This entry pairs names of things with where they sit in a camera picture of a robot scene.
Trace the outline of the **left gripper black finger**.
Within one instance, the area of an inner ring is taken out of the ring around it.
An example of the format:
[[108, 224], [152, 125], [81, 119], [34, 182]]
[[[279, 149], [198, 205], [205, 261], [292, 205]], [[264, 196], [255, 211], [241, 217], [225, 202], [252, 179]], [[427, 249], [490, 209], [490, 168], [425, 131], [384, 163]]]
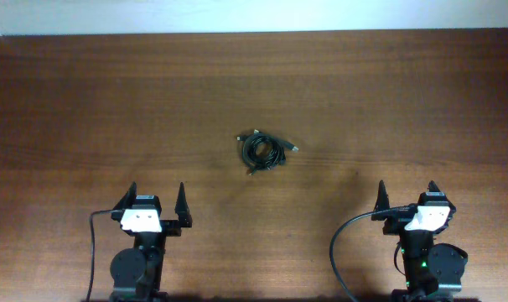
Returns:
[[186, 200], [184, 183], [179, 185], [179, 193], [174, 207], [174, 211], [178, 216], [178, 221], [181, 227], [192, 227], [193, 219], [190, 214], [189, 206]]
[[132, 207], [137, 196], [137, 183], [132, 182], [127, 193], [112, 208], [114, 211], [124, 211]]

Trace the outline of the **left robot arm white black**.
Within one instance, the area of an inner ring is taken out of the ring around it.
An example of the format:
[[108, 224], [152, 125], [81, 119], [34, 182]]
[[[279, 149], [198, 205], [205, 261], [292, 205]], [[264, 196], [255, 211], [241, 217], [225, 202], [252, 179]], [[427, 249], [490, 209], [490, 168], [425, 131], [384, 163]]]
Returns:
[[162, 219], [159, 198], [139, 195], [135, 183], [113, 207], [112, 220], [133, 238], [133, 246], [121, 250], [111, 261], [113, 290], [110, 301], [168, 299], [168, 295], [160, 290], [166, 240], [179, 237], [183, 229], [191, 228], [193, 224], [184, 185], [179, 186], [174, 212], [175, 219]]

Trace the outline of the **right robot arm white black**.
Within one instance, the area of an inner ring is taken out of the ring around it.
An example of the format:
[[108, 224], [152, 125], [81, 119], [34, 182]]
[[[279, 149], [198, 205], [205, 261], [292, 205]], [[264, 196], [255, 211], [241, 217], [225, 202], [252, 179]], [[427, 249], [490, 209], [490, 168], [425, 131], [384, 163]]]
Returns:
[[452, 301], [462, 290], [468, 254], [434, 238], [448, 228], [456, 207], [434, 181], [428, 184], [418, 201], [392, 207], [381, 181], [374, 207], [374, 221], [383, 221], [385, 235], [398, 236], [402, 252], [405, 289], [395, 289], [391, 301]]

